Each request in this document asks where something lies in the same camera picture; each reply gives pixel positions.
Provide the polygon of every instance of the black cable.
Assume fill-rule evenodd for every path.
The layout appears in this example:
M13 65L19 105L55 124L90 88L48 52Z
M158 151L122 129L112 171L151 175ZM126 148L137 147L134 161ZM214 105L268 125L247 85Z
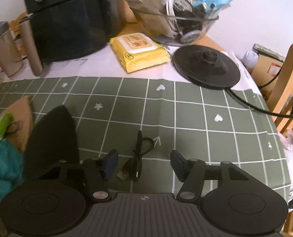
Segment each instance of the black cable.
M141 152L144 141L150 142L151 145L145 152ZM137 144L135 150L133 150L134 156L128 159L122 170L117 174L117 177L124 181L129 176L132 181L138 181L142 172L142 156L153 150L154 146L154 140L149 137L142 137L142 132L139 130Z
M231 95L232 97L236 98L237 100L239 100L241 103L245 104L246 106L256 110L256 111L259 111L261 113L264 113L264 114L268 114L268 115L271 115L271 116L275 116L275 117L278 117L278 118L288 118L288 119L293 119L293 115L285 115L285 114L278 114L278 113L273 113L273 112L269 112L269 111L265 111L263 109L260 109L256 106L254 106L253 104L250 104L249 102L243 100L241 97L237 96L231 89L225 89L229 95Z
M279 72L277 73L277 75L275 75L275 76L273 77L273 79L270 80L268 83L266 83L266 84L264 84L264 85L262 85L262 86L257 86L258 89L262 89L262 88L264 88L264 87L270 85L273 81L275 81L275 79L279 76L279 74L280 74L280 72L281 72L281 69L282 69L282 67L279 69Z

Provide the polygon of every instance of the teal cloth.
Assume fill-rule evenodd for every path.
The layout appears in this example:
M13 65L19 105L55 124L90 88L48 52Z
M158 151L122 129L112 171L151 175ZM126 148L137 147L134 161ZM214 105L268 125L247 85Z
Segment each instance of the teal cloth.
M0 202L23 182L23 155L7 138L0 141Z

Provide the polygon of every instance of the transparent bowl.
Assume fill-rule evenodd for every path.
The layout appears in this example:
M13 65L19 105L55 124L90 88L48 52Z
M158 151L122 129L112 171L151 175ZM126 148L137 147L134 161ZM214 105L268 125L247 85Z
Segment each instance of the transparent bowl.
M219 16L213 19L183 18L173 17L163 14L146 13L131 8L143 33L155 42L173 45L185 46L192 44L195 40L206 35L212 25L219 19ZM178 25L175 33L170 26Z

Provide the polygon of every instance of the shaker bottle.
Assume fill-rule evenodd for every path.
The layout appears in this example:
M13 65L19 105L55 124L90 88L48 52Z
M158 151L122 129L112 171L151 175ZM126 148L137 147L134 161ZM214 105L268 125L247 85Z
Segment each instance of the shaker bottle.
M11 77L24 65L6 21L0 22L0 66Z

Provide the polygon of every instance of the white star pattern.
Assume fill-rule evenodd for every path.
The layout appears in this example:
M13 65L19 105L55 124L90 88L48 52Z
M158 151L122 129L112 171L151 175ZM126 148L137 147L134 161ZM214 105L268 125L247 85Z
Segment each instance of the white star pattern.
M101 103L96 103L94 109L96 109L97 111L99 111L101 108L103 108Z

